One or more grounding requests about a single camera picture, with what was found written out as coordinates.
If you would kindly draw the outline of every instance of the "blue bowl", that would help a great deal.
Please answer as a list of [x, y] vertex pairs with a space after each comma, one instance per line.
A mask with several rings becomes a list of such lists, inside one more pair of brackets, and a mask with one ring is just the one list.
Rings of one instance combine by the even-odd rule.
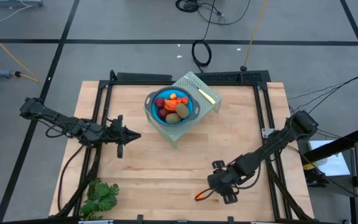
[[[158, 116], [158, 108], [154, 103], [155, 99], [157, 98], [164, 98], [168, 100], [172, 93], [175, 93], [178, 98], [183, 98], [183, 97], [188, 98], [188, 104], [186, 106], [189, 109], [190, 114], [187, 118], [183, 119], [177, 124], [167, 124], [164, 120], [162, 120]], [[150, 93], [145, 100], [145, 109], [152, 114], [153, 119], [158, 123], [165, 126], [179, 126], [186, 123], [187, 121], [196, 119], [198, 117], [198, 113], [200, 112], [200, 105], [196, 100], [193, 99], [190, 93], [188, 93], [186, 90], [176, 86], [168, 86], [162, 88], [159, 91]]]

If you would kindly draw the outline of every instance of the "red apple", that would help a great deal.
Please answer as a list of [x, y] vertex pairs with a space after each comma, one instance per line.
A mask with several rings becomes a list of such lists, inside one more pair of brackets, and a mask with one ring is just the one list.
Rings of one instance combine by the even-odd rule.
[[154, 104], [157, 106], [158, 109], [161, 109], [164, 107], [164, 98], [157, 98], [154, 100]]
[[160, 109], [160, 110], [158, 111], [157, 114], [158, 114], [159, 118], [161, 118], [162, 120], [165, 120], [165, 117], [166, 117], [168, 114], [170, 114], [170, 112], [167, 111], [165, 108], [162, 108], [162, 109]]

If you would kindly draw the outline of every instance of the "gray floor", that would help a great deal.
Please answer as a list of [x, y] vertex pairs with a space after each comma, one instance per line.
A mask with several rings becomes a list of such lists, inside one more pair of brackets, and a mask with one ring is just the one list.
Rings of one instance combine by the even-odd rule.
[[[197, 13], [178, 11], [174, 0], [81, 0], [69, 39], [198, 39], [206, 22]], [[358, 0], [347, 0], [358, 25]], [[59, 39], [73, 0], [45, 0], [45, 7], [26, 9], [0, 24], [0, 38]], [[217, 1], [217, 8], [232, 21], [245, 1]], [[212, 26], [207, 39], [249, 40], [263, 1], [250, 3], [249, 12], [232, 26]], [[14, 9], [0, 7], [0, 18]], [[356, 41], [339, 0], [269, 1], [256, 40]], [[29, 122], [20, 118], [25, 97], [39, 96], [57, 44], [6, 44], [41, 80], [0, 79], [0, 201], [20, 151]], [[245, 59], [247, 45], [211, 45], [213, 59], [206, 72], [235, 71]], [[203, 49], [197, 48], [205, 58]], [[172, 74], [198, 72], [191, 45], [66, 44], [57, 65], [46, 105], [74, 113], [83, 80], [116, 72]], [[1, 48], [0, 68], [22, 70]], [[296, 96], [358, 76], [358, 47], [255, 45], [249, 70], [269, 70], [272, 81], [284, 82], [287, 96]], [[297, 107], [315, 96], [291, 101]], [[320, 128], [338, 135], [358, 129], [358, 82], [340, 89], [311, 114]], [[15, 188], [5, 221], [48, 215], [66, 139], [47, 139], [38, 125]], [[313, 139], [325, 139], [315, 135]], [[310, 189], [316, 218], [339, 222], [349, 218], [348, 198]]]

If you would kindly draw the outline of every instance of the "wooden tabletop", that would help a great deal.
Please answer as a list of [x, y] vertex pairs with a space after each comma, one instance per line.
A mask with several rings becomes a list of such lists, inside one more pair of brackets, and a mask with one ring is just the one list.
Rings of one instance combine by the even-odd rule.
[[[91, 119], [97, 87], [98, 82], [83, 82], [76, 117]], [[212, 174], [213, 161], [229, 162], [262, 145], [253, 88], [211, 86], [223, 98], [219, 114], [210, 112], [178, 140], [178, 149], [173, 149], [147, 121], [143, 110], [146, 96], [162, 87], [114, 85], [112, 88], [108, 118], [117, 118], [122, 114], [123, 123], [130, 130], [141, 133], [142, 137], [124, 148], [123, 159], [117, 158], [116, 144], [103, 145], [98, 177], [109, 185], [118, 184], [120, 193], [117, 206], [100, 215], [103, 218], [126, 220], [135, 220], [138, 214], [143, 214], [145, 220], [218, 221], [233, 216], [235, 221], [274, 221], [264, 163], [259, 181], [253, 188], [241, 190], [237, 203], [225, 205], [218, 194], [202, 202], [194, 201], [198, 192], [208, 188], [206, 178]], [[283, 84], [268, 83], [268, 92], [275, 126], [282, 129], [285, 118], [290, 116]], [[265, 125], [268, 127], [262, 92], [260, 97]], [[101, 115], [102, 111], [99, 112], [98, 122]], [[68, 140], [62, 167], [79, 147], [76, 139]], [[62, 205], [78, 186], [84, 153], [85, 150], [82, 150], [65, 172]], [[306, 214], [313, 217], [299, 155], [286, 149], [282, 152], [282, 161], [288, 191]], [[253, 182], [254, 178], [244, 185]], [[277, 192], [279, 202], [282, 202], [278, 189]], [[282, 203], [280, 206], [280, 213], [284, 217]], [[56, 189], [50, 214], [57, 212]]]

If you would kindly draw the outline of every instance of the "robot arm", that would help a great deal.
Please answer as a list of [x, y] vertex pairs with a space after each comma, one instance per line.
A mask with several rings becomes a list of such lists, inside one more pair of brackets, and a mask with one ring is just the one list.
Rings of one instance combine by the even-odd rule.
[[317, 132], [318, 124], [305, 111], [299, 111], [287, 119], [285, 127], [272, 132], [264, 145], [256, 151], [241, 155], [225, 166], [223, 161], [214, 161], [213, 174], [208, 176], [210, 189], [219, 193], [224, 203], [237, 202], [239, 186], [249, 180], [260, 163], [276, 151], [284, 149], [289, 142], [310, 138]]
[[115, 142], [118, 144], [117, 156], [122, 158], [123, 146], [141, 137], [139, 133], [122, 127], [122, 115], [111, 121], [110, 126], [102, 126], [88, 119], [67, 117], [47, 108], [38, 98], [26, 98], [20, 109], [20, 116], [25, 119], [44, 120], [61, 129], [61, 135], [77, 138], [80, 144], [94, 147], [97, 144]]

